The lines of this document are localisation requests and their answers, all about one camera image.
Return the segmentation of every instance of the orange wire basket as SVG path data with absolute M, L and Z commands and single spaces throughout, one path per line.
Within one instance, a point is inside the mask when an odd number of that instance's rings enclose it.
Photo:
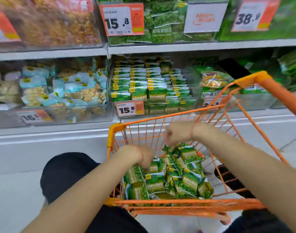
M 239 107 L 249 122 L 257 129 L 263 139 L 273 149 L 274 153 L 285 164 L 289 165 L 286 159 L 280 154 L 278 149 L 270 142 L 269 138 L 259 129 L 257 124 L 252 120 L 248 113 L 241 107 L 238 100 L 233 99 L 232 95 L 236 90 L 246 88 L 255 83 L 258 83 L 264 89 L 269 91 L 273 96 L 278 98 L 290 111 L 296 115 L 296 97 L 289 91 L 283 88 L 280 84 L 275 82 L 271 76 L 265 71 L 261 71 L 255 74 L 251 74 L 247 77 L 235 80 L 227 85 L 221 93 L 211 102 L 206 108 L 190 110 L 181 113 L 175 113 L 170 115 L 164 115 L 159 117 L 142 119 L 139 121 L 118 123 L 112 125 L 109 129 L 108 136 L 108 158 L 111 153 L 117 151 L 119 147 L 125 144 L 146 144 L 155 151 L 156 156 L 165 155 L 161 149 L 164 146 L 164 128 L 172 121 L 201 121 L 211 123 L 217 128 L 237 137 L 242 142 L 245 142 L 238 129 L 230 120 L 227 112 L 233 106 Z M 238 85 L 239 88 L 231 91 L 228 95 L 224 95 L 224 92 L 229 86 Z M 222 98 L 221 103 L 216 106 L 215 101 L 218 98 Z M 122 200 L 120 197 L 122 193 L 122 185 L 120 189 L 117 187 L 113 191 L 111 198 L 108 198 L 105 202 L 109 206 L 120 206 L 132 212 L 132 215 L 136 214 L 155 214 L 155 215 L 192 215 L 202 217 L 214 217 L 221 221 L 229 221 L 226 211 L 234 210 L 248 210 L 248 209 L 261 209 L 266 208 L 257 199 L 245 199 L 239 196 L 238 192 L 247 191 L 247 189 L 231 190 L 227 184 L 228 182 L 237 180 L 224 181 L 223 175 L 218 168 L 218 160 L 214 157 L 209 149 L 203 146 L 199 142 L 190 141 L 189 144 L 193 145 L 197 150 L 199 156 L 204 154 L 207 159 L 211 159 L 211 163 L 214 164 L 219 178 L 219 187 L 215 188 L 215 193 L 212 199 L 209 200 L 195 200 L 195 199 L 176 199 L 176 200 Z

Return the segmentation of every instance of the pile of snack bags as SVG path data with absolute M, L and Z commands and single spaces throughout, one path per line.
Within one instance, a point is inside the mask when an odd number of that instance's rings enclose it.
M 187 111 L 197 101 L 181 69 L 168 56 L 139 56 L 113 61 L 110 98 L 144 100 L 145 114 Z
M 192 145 L 162 149 L 165 157 L 156 157 L 148 172 L 134 166 L 122 179 L 126 200 L 209 199 L 214 194 L 202 170 L 202 157 Z
M 91 113 L 99 114 L 101 110 L 98 106 L 107 103 L 107 72 L 110 65 L 111 62 L 102 57 L 0 62 L 0 85 L 12 79 L 17 85 L 15 93 L 20 100 L 16 100 L 18 104 L 23 103 L 25 107 L 54 107 L 55 117 L 59 117 L 59 120 L 69 115 L 68 106 L 71 106 L 71 111 L 78 109 L 82 113 L 87 112 L 89 107 Z M 0 101 L 3 91 L 0 88 Z

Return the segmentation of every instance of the red string bracelet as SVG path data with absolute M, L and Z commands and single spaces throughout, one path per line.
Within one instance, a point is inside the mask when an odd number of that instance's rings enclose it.
M 143 154 L 143 152 L 142 152 L 142 149 L 138 146 L 138 145 L 135 145 L 137 148 L 139 148 L 139 150 L 141 151 L 141 153 L 142 153 L 142 160 L 141 160 L 141 162 L 139 163 L 139 164 L 141 164 L 143 161 L 144 161 L 144 154 Z

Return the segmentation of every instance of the price tag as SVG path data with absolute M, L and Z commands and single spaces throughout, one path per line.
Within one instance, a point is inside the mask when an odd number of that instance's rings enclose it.
M 184 33 L 218 32 L 228 1 L 196 1 L 188 5 Z
M 279 4 L 280 0 L 244 0 L 231 31 L 268 30 Z
M 144 101 L 127 101 L 115 103 L 118 117 L 143 115 Z
M 144 4 L 99 5 L 107 36 L 143 35 Z
M 44 110 L 18 111 L 17 115 L 25 123 L 50 122 L 52 119 Z
M 224 97 L 225 96 L 219 97 L 212 106 L 220 105 L 221 104 L 221 101 L 223 100 Z M 215 98 L 216 97 L 206 97 L 206 98 L 204 98 L 204 102 L 203 102 L 203 106 L 202 107 L 203 108 L 208 107 Z
M 0 11 L 0 43 L 21 41 L 6 15 Z

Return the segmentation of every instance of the leg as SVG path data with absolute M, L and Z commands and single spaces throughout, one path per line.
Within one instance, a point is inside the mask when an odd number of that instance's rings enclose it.
M 48 203 L 51 204 L 98 165 L 84 153 L 64 153 L 53 157 L 46 164 L 40 180 Z M 86 233 L 118 231 L 147 232 L 125 209 L 103 205 Z

